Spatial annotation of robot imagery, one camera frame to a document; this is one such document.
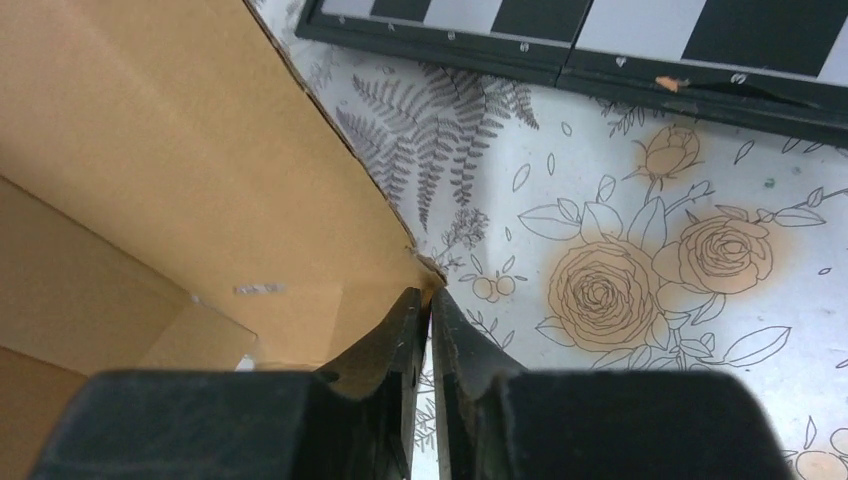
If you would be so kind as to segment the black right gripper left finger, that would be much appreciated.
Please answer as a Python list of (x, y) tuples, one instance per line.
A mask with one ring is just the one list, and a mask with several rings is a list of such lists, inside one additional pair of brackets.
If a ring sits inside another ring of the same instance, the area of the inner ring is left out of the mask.
[(404, 290), (313, 370), (115, 370), (65, 408), (34, 479), (406, 479), (429, 310)]

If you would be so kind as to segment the floral patterned tablecloth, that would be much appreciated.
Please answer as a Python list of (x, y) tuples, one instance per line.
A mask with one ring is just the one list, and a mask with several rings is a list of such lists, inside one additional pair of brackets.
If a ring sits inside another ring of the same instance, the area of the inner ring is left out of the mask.
[(797, 479), (847, 475), (847, 152), (300, 40), (260, 19), (446, 275), (530, 368), (725, 371)]

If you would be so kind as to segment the black white chessboard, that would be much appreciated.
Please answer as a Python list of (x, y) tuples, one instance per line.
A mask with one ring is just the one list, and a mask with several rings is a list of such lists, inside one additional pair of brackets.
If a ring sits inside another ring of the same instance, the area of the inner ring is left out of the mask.
[(843, 1), (308, 1), (296, 34), (847, 144)]

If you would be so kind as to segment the cardboard box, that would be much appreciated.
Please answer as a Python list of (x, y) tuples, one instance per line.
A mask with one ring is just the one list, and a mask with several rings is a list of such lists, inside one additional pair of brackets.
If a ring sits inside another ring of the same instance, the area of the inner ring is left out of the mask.
[(442, 285), (248, 1), (1, 5), (1, 475), (115, 370), (313, 371)]

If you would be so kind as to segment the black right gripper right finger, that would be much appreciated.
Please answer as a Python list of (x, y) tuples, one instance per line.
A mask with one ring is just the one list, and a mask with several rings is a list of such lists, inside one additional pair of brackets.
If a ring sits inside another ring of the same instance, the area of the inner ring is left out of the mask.
[(529, 370), (431, 301), (443, 479), (788, 479), (755, 398), (715, 372)]

